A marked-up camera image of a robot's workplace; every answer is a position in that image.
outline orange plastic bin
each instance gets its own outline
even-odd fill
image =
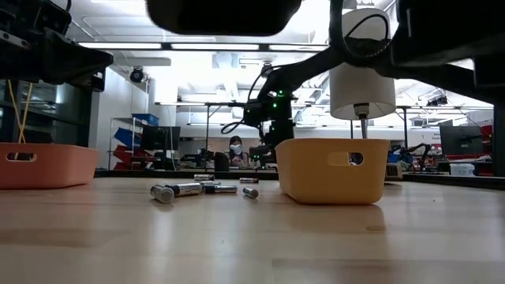
[[[30,160],[14,160],[30,154]],[[95,149],[61,144],[0,143],[0,189],[59,189],[89,183],[98,162]]]
[[[279,144],[281,190],[303,204],[373,204],[382,198],[389,140],[291,139]],[[351,165],[350,153],[363,162]]]

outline desk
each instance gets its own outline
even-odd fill
[[[258,201],[238,194],[162,205],[148,195],[161,181],[1,191],[2,282],[505,282],[503,192],[402,183],[387,185],[376,206],[310,207],[262,181],[253,185]]]

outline bin handle hole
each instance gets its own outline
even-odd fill
[[[327,157],[330,166],[359,166],[363,163],[363,155],[356,152],[332,152]]]
[[[11,152],[7,154],[6,159],[8,162],[33,163],[37,160],[37,154],[26,152]]]

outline yellow plastic bin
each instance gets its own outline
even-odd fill
[[[383,194],[389,140],[291,139],[279,144],[284,193],[303,204],[373,204]],[[350,153],[363,162],[351,165]]]

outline person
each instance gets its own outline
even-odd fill
[[[249,167],[249,156],[244,153],[242,139],[239,136],[230,138],[230,166]]]

